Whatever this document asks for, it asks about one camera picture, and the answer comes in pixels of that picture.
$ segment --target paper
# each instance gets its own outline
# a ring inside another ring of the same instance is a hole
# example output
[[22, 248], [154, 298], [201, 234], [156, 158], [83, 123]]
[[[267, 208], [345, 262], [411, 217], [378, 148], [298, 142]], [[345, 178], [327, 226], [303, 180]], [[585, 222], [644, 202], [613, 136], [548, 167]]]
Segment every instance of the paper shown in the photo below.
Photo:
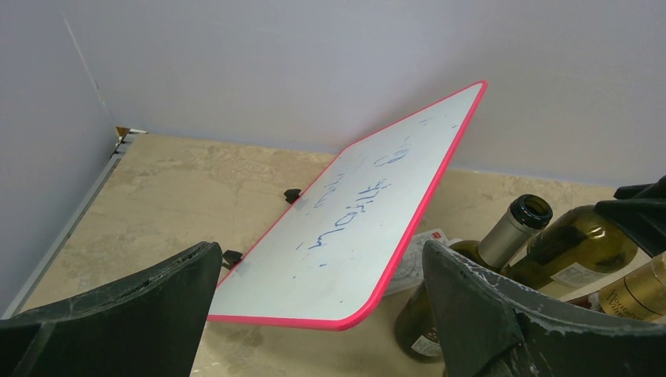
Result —
[[446, 246], [460, 241], [459, 239], [449, 240], [441, 229], [432, 229], [427, 232], [415, 234], [407, 250], [404, 252], [402, 261], [397, 267], [389, 287], [384, 292], [385, 296], [414, 288], [421, 283], [423, 280], [421, 255], [423, 253], [423, 245], [428, 240], [436, 240]]

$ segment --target wine bottle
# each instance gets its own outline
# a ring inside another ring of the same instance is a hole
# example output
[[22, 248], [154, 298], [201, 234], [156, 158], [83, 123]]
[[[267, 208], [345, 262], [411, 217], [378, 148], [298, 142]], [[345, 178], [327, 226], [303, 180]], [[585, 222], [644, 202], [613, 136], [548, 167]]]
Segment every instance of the wine bottle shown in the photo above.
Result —
[[[643, 187], [635, 199], [663, 196], [666, 180]], [[503, 274], [559, 298], [622, 269], [637, 252], [636, 244], [597, 214], [595, 206], [582, 206], [562, 215], [534, 237], [527, 246], [527, 255]]]
[[[487, 269], [498, 272], [553, 217], [548, 203], [538, 196], [519, 196], [481, 242], [459, 241], [451, 249]], [[426, 285], [416, 292], [398, 315], [393, 329], [397, 344], [411, 358], [421, 362], [441, 359], [441, 348]]]
[[666, 253], [604, 288], [568, 302], [612, 316], [656, 320], [666, 315]]

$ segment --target gray wall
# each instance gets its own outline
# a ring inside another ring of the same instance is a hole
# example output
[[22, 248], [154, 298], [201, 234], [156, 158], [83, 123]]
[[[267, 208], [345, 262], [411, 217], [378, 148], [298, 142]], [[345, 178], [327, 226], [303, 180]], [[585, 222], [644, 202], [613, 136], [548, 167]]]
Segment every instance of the gray wall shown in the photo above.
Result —
[[652, 181], [663, 0], [61, 0], [126, 125], [335, 152], [479, 79], [454, 164]]
[[0, 314], [99, 176], [106, 116], [54, 2], [0, 2]]

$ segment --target bottle label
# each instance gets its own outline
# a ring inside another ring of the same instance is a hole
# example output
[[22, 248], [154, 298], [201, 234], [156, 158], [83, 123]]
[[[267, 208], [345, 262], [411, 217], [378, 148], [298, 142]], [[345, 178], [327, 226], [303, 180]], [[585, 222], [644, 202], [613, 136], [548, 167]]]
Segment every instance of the bottle label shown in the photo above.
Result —
[[580, 288], [592, 284], [607, 275], [607, 273], [598, 273], [591, 269], [586, 269], [578, 262], [574, 262], [569, 267], [551, 276], [551, 279], [567, 287]]
[[419, 336], [416, 342], [412, 344], [412, 350], [421, 353], [423, 356], [436, 357], [441, 355], [439, 343], [433, 342], [423, 335]]
[[660, 314], [650, 311], [631, 295], [624, 279], [620, 279], [599, 290], [599, 303], [606, 314], [634, 320], [654, 320]]

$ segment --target black clip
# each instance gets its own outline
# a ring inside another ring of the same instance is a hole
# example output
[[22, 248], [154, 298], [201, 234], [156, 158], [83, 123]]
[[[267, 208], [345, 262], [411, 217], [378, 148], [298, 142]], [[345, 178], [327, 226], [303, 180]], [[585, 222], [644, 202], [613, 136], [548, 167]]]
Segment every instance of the black clip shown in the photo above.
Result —
[[222, 253], [222, 267], [226, 269], [232, 269], [234, 265], [240, 263], [240, 260], [243, 259], [243, 254], [238, 251], [227, 250]]
[[287, 191], [284, 192], [284, 197], [287, 203], [289, 204], [294, 204], [296, 199], [301, 197], [301, 189], [300, 188], [290, 188]]

